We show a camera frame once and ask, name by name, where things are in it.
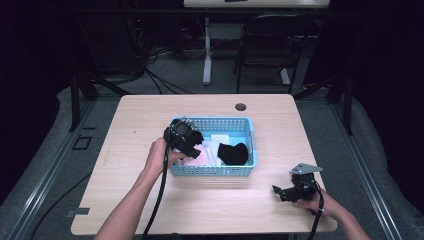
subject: black chair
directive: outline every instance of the black chair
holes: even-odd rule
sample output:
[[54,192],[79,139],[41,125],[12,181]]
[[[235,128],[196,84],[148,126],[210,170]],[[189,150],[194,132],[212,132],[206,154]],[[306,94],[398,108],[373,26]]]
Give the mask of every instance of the black chair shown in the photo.
[[288,93],[291,93],[302,45],[313,28],[313,20],[304,15],[263,14],[244,24],[234,73],[240,92],[242,67],[292,68]]

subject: black curtain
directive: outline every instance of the black curtain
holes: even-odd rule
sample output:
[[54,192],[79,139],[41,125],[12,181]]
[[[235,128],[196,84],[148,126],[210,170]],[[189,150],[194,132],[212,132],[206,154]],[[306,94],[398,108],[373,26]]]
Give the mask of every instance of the black curtain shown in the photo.
[[305,83],[328,79],[346,69],[352,57],[360,56],[354,59],[353,95],[365,107],[381,138],[388,172],[405,198],[424,213],[424,195],[417,185],[424,181],[421,9],[418,0],[333,0],[330,12],[371,17],[325,21]]
[[[70,85],[75,72],[69,53],[87,68],[93,64],[75,23],[48,17],[37,1],[1,1],[0,24],[3,202],[53,126],[60,104],[56,95]],[[72,36],[72,45],[61,41],[57,28]]]

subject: table leg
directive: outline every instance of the table leg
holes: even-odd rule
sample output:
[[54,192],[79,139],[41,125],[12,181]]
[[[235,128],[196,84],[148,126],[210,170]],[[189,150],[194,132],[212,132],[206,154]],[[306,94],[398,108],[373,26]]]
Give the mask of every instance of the table leg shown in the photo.
[[283,70],[280,71],[280,79],[283,85],[290,85],[290,77],[286,68],[283,68]]
[[210,39],[210,25],[209,18],[205,19],[205,67],[203,70],[203,84],[211,84],[211,69],[212,69],[212,57],[211,57],[211,39]]

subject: blue plastic basket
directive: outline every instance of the blue plastic basket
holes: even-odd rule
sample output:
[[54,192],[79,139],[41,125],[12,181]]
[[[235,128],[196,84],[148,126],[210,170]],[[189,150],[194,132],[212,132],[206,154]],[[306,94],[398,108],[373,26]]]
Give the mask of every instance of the blue plastic basket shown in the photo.
[[174,176],[249,176],[256,166],[255,136],[252,121],[248,117],[185,117],[194,124],[194,130],[200,131],[205,141],[211,140],[212,134],[228,134],[230,145],[244,143],[249,152],[249,158],[244,165],[227,166],[171,166]]

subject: pink cloth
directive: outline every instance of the pink cloth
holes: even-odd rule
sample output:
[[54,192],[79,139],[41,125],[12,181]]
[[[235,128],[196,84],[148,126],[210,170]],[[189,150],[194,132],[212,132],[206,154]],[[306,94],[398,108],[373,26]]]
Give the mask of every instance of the pink cloth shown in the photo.
[[206,156],[206,150],[203,145],[199,144],[194,146],[195,149],[200,151],[200,155],[197,158],[184,158],[183,160],[178,160],[177,165],[185,166],[206,166],[208,165],[208,157]]

